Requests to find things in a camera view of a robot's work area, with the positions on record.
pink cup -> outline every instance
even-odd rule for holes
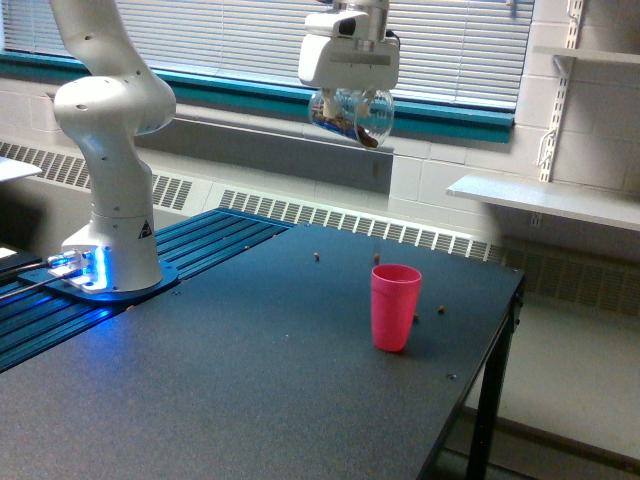
[[[371,272],[371,332],[376,348],[399,352],[407,344],[422,274],[406,265],[385,264]]]

windowsill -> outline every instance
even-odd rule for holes
[[[2,73],[42,83],[75,80],[87,69],[75,59],[0,51]],[[310,89],[154,70],[181,102],[306,119]],[[514,115],[396,100],[394,135],[403,133],[508,143]]]

transparent container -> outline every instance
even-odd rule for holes
[[[319,90],[309,101],[312,124],[372,149],[391,133],[393,114],[393,96],[385,90]]]

radiator vent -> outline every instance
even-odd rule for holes
[[[532,246],[504,247],[469,235],[410,222],[339,208],[303,205],[299,201],[287,202],[248,195],[235,190],[225,190],[219,206],[290,223],[313,223],[523,269],[527,275],[526,289],[530,293],[627,315],[640,315],[640,271],[630,267],[590,262],[586,258],[559,258]]]
[[[89,171],[82,158],[5,142],[0,142],[0,157],[40,167],[38,178],[43,181],[91,189]],[[186,179],[153,175],[153,204],[181,211],[192,186],[193,182]]]

window blind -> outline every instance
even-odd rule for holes
[[[396,97],[514,109],[534,0],[392,1],[402,39]],[[1,0],[5,48],[67,55],[47,0]],[[129,35],[156,68],[300,85],[312,0],[117,0]]]

